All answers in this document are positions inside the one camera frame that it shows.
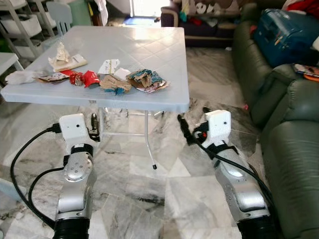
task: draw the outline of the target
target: small chair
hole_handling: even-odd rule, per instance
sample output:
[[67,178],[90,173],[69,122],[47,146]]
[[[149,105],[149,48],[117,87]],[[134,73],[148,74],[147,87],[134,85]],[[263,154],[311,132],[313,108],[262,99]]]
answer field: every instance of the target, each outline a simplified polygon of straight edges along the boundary
[[42,45],[43,49],[47,50],[55,42],[71,28],[72,12],[71,8],[67,4],[49,1],[46,3],[50,16],[56,22],[56,28],[58,29],[58,35],[45,40]]
[[49,1],[46,3],[50,16],[56,22],[59,36],[63,36],[71,28],[72,13],[67,4]]

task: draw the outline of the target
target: dark sofa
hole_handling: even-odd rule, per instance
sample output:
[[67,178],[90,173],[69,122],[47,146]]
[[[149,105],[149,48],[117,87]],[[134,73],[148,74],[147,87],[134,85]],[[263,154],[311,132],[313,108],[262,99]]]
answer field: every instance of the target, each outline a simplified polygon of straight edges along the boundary
[[291,83],[261,134],[286,239],[319,239],[319,83]]
[[250,34],[265,8],[284,0],[257,0],[242,8],[233,62],[260,143],[266,177],[285,239],[319,239],[319,82],[290,65],[270,67]]
[[211,27],[206,22],[195,25],[183,22],[179,18],[181,4],[169,1],[169,5],[161,8],[160,22],[162,27],[183,27],[186,46],[228,47],[232,45],[236,25],[225,22]]
[[249,3],[242,8],[241,23],[233,42],[233,62],[242,93],[253,122],[264,127],[271,113],[286,93],[288,85],[300,76],[290,65],[272,68],[253,40],[250,28],[257,25],[262,9],[280,7],[284,0]]

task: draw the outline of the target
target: black power cord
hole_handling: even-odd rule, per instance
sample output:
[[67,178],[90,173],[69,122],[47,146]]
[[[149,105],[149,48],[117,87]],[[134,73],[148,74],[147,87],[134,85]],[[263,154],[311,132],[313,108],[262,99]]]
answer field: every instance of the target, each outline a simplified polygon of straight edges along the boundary
[[202,149],[204,150],[208,156],[213,159],[213,158],[217,158],[219,159],[220,161],[223,161],[225,163],[228,163],[230,165],[233,165],[234,167],[237,167],[241,170],[243,170],[244,172],[246,172],[247,174],[249,174],[250,176],[252,176],[259,184],[261,190],[263,191],[268,203],[270,204],[270,206],[272,207],[272,209],[275,209],[275,205],[274,205],[274,201],[273,201],[273,197],[272,197],[272,194],[270,192],[270,190],[268,189],[268,187],[265,185],[265,183],[255,174],[253,173],[252,171],[250,171],[249,169],[245,168],[244,166],[238,164],[238,163],[235,163],[227,158],[224,158],[224,157],[221,157],[219,156],[218,154],[216,154],[215,152],[212,152],[210,151],[209,149],[205,148],[203,145],[201,145],[201,143],[198,141],[198,139],[196,138],[196,131],[194,131],[192,133],[192,136],[194,138],[194,141],[195,143]]
[[52,220],[51,218],[49,218],[48,216],[46,216],[45,214],[43,214],[42,212],[40,212],[32,202],[28,201],[26,199],[26,197],[24,196],[24,194],[21,192],[18,183],[16,181],[15,178],[15,174],[14,174],[14,166],[16,161],[18,160],[18,158],[20,157],[20,155],[22,154],[22,152],[33,142],[35,141],[37,138],[39,138],[41,135],[47,133],[47,132],[54,132],[54,133],[61,133],[61,128],[60,125],[58,123],[55,123],[52,125],[52,127],[49,127],[43,131],[41,131],[40,133],[38,133],[37,135],[35,135],[34,137],[32,137],[27,143],[25,143],[25,145],[19,150],[19,152],[16,154],[16,156],[14,157],[12,163],[11,163],[11,167],[10,167],[10,177],[12,180],[12,183],[14,185],[15,190],[17,191],[17,193],[19,194],[19,196],[21,197],[21,199],[24,201],[24,203],[30,208],[30,210],[36,214],[44,223],[46,223],[49,227],[51,227],[52,229],[54,229],[54,225],[55,225],[55,221]]
[[31,184],[31,186],[30,186],[29,194],[28,194],[29,203],[30,203],[33,207],[35,207],[35,205],[33,204],[33,200],[32,200],[32,192],[33,192],[33,189],[34,189],[36,183],[39,181],[39,179],[40,179],[41,177],[43,177],[45,174],[48,174],[48,173],[51,173],[51,172],[56,172],[56,171],[61,171],[61,170],[63,170],[63,169],[64,169],[64,167],[61,167],[61,168],[52,168],[52,169],[49,169],[49,170],[46,170],[46,171],[42,172],[41,174],[39,174],[39,175],[35,178],[35,180],[32,182],[32,184]]

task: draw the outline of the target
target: table top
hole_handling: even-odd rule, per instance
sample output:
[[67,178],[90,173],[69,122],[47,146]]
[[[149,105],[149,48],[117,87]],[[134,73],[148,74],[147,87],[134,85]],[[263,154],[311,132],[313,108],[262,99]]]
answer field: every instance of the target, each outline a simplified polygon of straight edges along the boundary
[[0,52],[0,75],[2,75],[17,60],[18,57],[14,53]]
[[[76,71],[98,72],[105,60],[119,59],[118,67],[131,72],[150,69],[170,83],[153,93],[131,91],[115,96],[100,87],[84,88],[71,85],[38,82],[7,85],[1,94],[8,102],[26,102],[52,105],[124,108],[149,111],[185,112],[189,106],[186,52],[183,28],[128,28],[75,26],[62,38],[70,55],[81,54],[88,64]],[[56,44],[38,57],[26,70],[52,72],[48,57],[56,55]]]

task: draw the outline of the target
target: blue suitcase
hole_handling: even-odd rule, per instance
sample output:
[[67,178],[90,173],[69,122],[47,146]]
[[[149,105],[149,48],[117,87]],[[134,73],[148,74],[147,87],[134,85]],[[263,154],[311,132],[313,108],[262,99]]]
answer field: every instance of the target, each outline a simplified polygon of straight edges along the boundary
[[307,56],[311,55],[311,46],[318,36],[317,19],[279,9],[265,10],[254,33],[257,45],[272,67],[309,63]]

